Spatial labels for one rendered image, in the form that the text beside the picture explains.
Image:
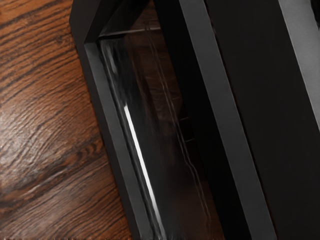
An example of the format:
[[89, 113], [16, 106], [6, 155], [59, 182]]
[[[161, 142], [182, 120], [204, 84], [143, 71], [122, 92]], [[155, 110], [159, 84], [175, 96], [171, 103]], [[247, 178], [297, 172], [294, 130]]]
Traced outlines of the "open black glass oven door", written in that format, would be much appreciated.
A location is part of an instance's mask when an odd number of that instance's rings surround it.
[[226, 240], [155, 0], [73, 0], [69, 17], [133, 240]]

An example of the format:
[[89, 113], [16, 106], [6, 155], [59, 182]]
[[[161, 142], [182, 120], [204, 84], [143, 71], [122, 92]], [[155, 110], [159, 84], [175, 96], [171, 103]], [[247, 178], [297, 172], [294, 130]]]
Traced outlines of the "black oven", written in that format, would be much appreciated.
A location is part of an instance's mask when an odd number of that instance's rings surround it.
[[320, 240], [320, 0], [154, 0], [226, 240]]

